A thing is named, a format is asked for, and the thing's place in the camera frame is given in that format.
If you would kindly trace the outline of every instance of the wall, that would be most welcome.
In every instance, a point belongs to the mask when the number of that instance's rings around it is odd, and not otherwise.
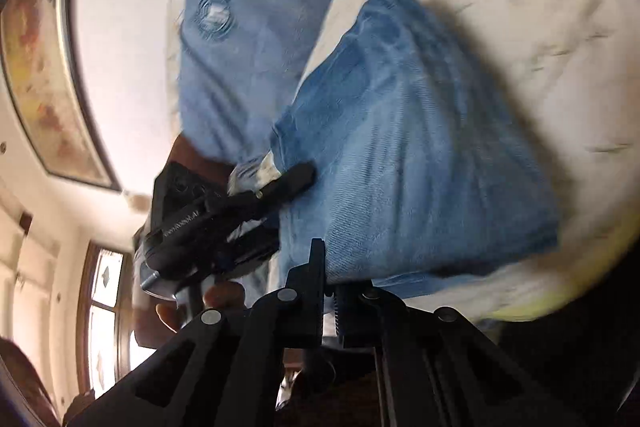
[[[165,88],[168,1],[72,0],[89,109],[117,178],[131,192],[152,192],[172,142]],[[130,250],[131,235],[145,216],[131,212],[121,194],[47,176],[17,120],[4,78],[0,84],[0,141],[7,143],[0,178],[34,214],[34,233],[59,247],[49,347],[52,386],[63,412],[78,392],[76,310],[88,242]]]
[[[61,399],[68,401],[78,390],[76,373],[75,327],[68,328],[65,317],[76,317],[78,292],[72,275],[82,266],[86,246],[81,244],[82,226],[59,197],[59,180],[48,178],[33,154],[18,124],[9,99],[4,78],[0,73],[0,140],[7,143],[7,151],[0,156],[0,178],[34,219],[34,235],[50,238],[56,244],[58,259],[52,286],[52,305],[49,314],[49,350],[51,377],[56,405],[64,409]],[[60,302],[55,296],[60,293]]]
[[[79,70],[124,188],[150,194],[172,136],[165,51],[169,0],[75,0]]]

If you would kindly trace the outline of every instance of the framed painting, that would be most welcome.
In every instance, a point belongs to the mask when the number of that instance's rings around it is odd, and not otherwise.
[[[22,128],[53,176],[120,190],[100,146],[74,63],[70,0],[7,0],[2,69]]]

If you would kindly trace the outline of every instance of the hand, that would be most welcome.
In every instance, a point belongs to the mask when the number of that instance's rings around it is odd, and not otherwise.
[[[233,310],[244,308],[244,288],[233,281],[225,281],[209,288],[202,296],[205,308]],[[156,313],[162,323],[174,333],[180,329],[180,317],[175,305],[158,304]]]

